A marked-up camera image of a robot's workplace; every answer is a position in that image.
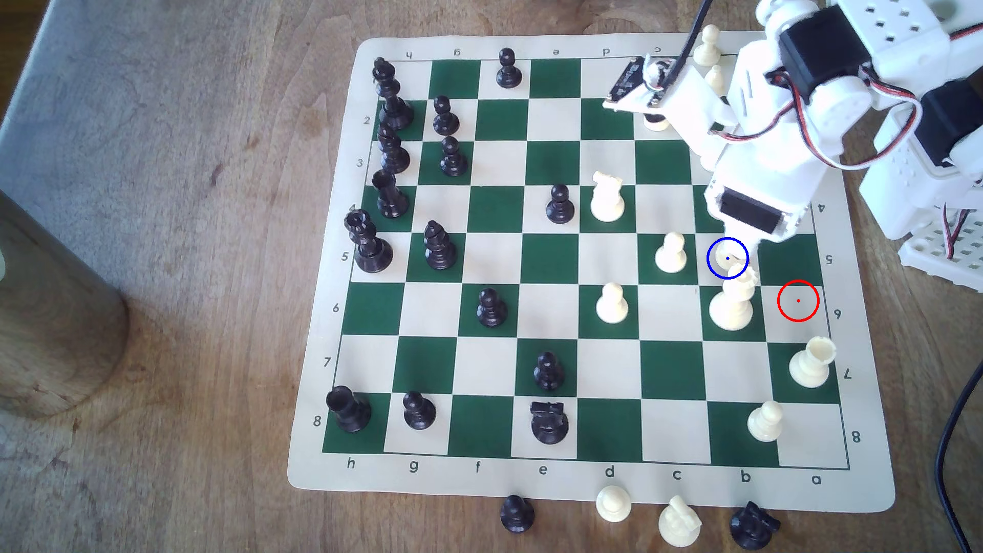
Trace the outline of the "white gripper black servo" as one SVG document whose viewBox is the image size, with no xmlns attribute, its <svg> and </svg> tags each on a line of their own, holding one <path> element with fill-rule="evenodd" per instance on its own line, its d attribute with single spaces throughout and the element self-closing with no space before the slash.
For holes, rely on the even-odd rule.
<svg viewBox="0 0 983 553">
<path fill-rule="evenodd" d="M 779 68 L 776 46 L 745 46 L 733 69 L 728 99 L 738 134 L 765 130 L 781 109 L 794 107 L 793 93 L 768 82 L 766 74 Z M 800 133 L 794 109 L 778 124 L 750 142 L 730 144 L 719 157 L 705 198 L 710 215 L 724 224 L 724 256 L 754 256 L 763 240 L 782 242 L 796 233 L 813 194 L 829 171 L 814 157 Z M 769 229 L 750 224 L 749 216 L 725 214 L 723 200 L 735 200 L 776 220 Z"/>
</svg>

